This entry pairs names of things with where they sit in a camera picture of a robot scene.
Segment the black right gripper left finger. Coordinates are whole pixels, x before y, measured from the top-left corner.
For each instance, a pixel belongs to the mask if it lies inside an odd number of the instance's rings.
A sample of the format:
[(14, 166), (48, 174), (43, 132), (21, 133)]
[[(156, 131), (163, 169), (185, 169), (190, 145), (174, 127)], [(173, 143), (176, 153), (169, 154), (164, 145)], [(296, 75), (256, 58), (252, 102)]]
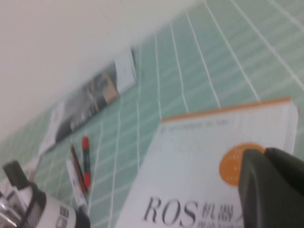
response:
[(257, 149), (245, 149), (242, 157), (238, 192), (244, 227), (256, 228), (258, 216), (258, 183), (265, 171), (264, 154)]

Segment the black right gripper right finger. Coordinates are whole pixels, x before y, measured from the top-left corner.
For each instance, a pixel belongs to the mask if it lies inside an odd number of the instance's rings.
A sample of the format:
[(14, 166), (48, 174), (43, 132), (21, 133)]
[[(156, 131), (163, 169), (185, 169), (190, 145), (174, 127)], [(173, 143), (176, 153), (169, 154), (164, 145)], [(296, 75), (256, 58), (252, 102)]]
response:
[(304, 161), (280, 149), (267, 148), (270, 183), (261, 197), (264, 228), (304, 226)]

